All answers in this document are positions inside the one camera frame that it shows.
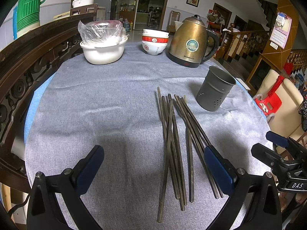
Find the dark chopstick long front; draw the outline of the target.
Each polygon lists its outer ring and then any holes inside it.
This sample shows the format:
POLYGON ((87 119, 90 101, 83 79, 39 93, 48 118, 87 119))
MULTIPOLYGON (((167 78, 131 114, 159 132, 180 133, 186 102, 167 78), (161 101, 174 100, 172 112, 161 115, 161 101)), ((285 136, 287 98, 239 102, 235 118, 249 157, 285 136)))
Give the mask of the dark chopstick long front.
POLYGON ((163 99, 161 99, 160 103, 160 109, 161 109, 161 117, 163 120, 163 133, 164 133, 164 143, 165 143, 165 164, 164 164, 164 172, 163 172, 163 181, 162 181, 162 190, 161 190, 161 196, 159 198, 159 208, 158 208, 158 216, 157 216, 157 222, 161 223, 163 218, 163 209, 164 209, 164 202, 165 202, 165 195, 166 195, 166 189, 167 189, 167 183, 168 183, 168 171, 170 166, 170 148, 168 147, 168 118, 167 118, 167 107, 165 106, 165 103, 163 102, 163 99))

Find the white rice cooker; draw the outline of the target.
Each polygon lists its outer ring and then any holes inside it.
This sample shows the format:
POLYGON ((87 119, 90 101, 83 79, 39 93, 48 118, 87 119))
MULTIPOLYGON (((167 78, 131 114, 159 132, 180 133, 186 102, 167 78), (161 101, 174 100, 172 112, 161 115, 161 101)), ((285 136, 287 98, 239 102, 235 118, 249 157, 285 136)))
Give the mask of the white rice cooker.
POLYGON ((73 8, 94 4, 94 0, 73 0, 73 8))

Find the dark carved wooden chair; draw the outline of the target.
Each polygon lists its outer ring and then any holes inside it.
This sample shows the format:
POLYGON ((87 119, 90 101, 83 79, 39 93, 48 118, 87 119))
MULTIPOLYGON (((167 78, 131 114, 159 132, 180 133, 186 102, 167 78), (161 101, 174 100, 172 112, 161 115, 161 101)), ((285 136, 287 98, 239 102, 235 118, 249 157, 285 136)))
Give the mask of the dark carved wooden chair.
POLYGON ((29 193, 24 161, 12 153, 34 91, 63 62, 80 54, 78 23, 96 20, 97 4, 73 8, 70 15, 17 38, 1 51, 1 183, 29 193))

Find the clear plastic bag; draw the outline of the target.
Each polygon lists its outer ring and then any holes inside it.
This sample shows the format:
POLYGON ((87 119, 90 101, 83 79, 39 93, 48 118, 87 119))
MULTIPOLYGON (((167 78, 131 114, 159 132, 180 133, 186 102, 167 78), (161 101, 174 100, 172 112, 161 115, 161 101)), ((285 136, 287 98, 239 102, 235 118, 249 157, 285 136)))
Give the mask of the clear plastic bag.
POLYGON ((128 39, 122 22, 118 20, 93 21, 87 24, 79 21, 78 32, 84 45, 116 46, 128 39))

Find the dark chopstick pair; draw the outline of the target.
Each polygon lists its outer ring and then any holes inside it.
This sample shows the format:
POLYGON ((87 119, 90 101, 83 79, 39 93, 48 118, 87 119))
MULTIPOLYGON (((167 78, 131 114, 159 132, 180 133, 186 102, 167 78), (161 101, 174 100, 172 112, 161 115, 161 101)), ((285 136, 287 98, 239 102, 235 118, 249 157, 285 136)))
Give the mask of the dark chopstick pair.
POLYGON ((219 199, 220 193, 218 191, 218 188, 214 182, 214 178, 212 177, 212 174, 207 168, 207 165, 205 163, 205 159, 203 156, 203 151, 205 150, 205 147, 207 146, 206 144, 203 143, 201 139, 201 132, 199 129, 199 124, 198 121, 196 120, 195 116, 187 106, 186 102, 184 101, 183 98, 180 98, 178 95, 174 95, 174 98, 178 104, 178 107, 180 108, 181 113, 183 114, 184 120, 187 124, 188 129, 191 132, 192 139, 194 140, 194 143, 196 144, 196 152, 200 158, 200 161, 204 167, 205 173, 207 175, 207 178, 209 180, 212 192, 214 194, 214 197, 216 199, 219 199))

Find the brass electric kettle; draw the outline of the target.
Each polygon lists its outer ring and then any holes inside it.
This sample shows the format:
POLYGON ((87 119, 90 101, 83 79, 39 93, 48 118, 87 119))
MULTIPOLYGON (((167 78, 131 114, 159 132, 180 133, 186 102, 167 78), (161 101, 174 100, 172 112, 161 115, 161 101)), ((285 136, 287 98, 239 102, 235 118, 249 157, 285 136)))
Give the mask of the brass electric kettle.
POLYGON ((201 17, 185 18, 175 32, 168 50, 173 62, 190 68, 197 68, 208 61, 219 47, 219 37, 205 27, 201 17))

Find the grey metal utensil holder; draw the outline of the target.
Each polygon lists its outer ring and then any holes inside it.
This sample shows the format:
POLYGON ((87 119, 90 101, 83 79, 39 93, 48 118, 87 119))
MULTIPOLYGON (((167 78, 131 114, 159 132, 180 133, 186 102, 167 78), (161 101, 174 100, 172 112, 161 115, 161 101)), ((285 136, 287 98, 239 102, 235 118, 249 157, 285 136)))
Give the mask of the grey metal utensil holder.
POLYGON ((196 101, 203 109, 214 112, 221 106, 234 85, 236 80, 231 74, 219 67, 210 66, 196 101))

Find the wall calendar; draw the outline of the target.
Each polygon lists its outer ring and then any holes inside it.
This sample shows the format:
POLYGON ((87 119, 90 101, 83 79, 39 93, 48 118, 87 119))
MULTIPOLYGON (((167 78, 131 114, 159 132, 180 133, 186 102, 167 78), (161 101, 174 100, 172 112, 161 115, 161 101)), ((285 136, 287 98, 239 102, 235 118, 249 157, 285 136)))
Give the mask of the wall calendar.
POLYGON ((283 12, 278 12, 275 24, 270 36, 270 46, 275 50, 278 47, 284 49, 290 34, 292 18, 288 17, 283 12))

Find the white red stacked bowls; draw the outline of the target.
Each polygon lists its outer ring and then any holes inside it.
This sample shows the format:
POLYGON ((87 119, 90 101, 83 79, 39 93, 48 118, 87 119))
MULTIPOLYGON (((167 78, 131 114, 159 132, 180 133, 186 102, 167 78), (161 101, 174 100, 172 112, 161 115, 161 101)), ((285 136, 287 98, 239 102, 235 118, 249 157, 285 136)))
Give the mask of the white red stacked bowls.
POLYGON ((158 30, 143 29, 142 47, 147 54, 156 56, 161 54, 169 41, 169 33, 158 30))

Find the grey table cloth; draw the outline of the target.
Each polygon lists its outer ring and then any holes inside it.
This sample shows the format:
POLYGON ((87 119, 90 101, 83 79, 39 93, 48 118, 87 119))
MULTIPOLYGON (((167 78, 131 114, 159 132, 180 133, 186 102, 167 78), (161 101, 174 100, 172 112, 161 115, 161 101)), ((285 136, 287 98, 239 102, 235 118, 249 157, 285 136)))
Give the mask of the grey table cloth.
POLYGON ((210 142, 236 168, 263 175, 268 167, 252 157, 269 126, 248 92, 235 85, 220 108, 196 102, 209 60, 193 69, 165 53, 146 54, 128 43, 115 63, 92 65, 84 55, 65 61, 40 99, 26 139, 28 180, 74 167, 95 145, 105 159, 82 201, 103 229, 206 229, 226 202, 216 199, 202 163, 193 155, 195 200, 184 210, 168 182, 161 223, 157 222, 165 147, 157 92, 187 97, 210 142))

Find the green plastic thermos jug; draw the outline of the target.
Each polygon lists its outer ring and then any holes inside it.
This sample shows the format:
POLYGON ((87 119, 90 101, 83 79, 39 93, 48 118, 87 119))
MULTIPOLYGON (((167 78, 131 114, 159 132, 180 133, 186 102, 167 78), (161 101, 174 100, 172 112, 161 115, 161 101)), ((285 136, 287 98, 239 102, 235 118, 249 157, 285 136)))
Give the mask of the green plastic thermos jug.
POLYGON ((17 6, 17 37, 40 26, 40 6, 46 0, 19 0, 17 6))

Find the red plastic stool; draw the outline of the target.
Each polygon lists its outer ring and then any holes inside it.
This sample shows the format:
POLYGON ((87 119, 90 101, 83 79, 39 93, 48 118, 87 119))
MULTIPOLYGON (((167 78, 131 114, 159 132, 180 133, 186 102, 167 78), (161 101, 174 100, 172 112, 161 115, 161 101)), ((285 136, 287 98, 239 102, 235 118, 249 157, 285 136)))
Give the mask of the red plastic stool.
POLYGON ((275 92, 267 95, 265 98, 263 94, 256 94, 253 99, 266 117, 272 113, 275 114, 282 105, 281 99, 275 92))

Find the white ceramic pot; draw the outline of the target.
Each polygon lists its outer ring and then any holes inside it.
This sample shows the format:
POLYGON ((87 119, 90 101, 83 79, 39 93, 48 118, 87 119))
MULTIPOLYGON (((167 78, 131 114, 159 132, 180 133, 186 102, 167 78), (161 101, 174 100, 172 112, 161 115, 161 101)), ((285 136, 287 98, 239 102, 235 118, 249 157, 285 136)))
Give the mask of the white ceramic pot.
POLYGON ((80 42, 80 47, 89 63, 94 65, 104 65, 116 62, 122 57, 127 40, 128 37, 124 36, 118 44, 112 43, 109 46, 97 43, 85 44, 82 41, 80 42))

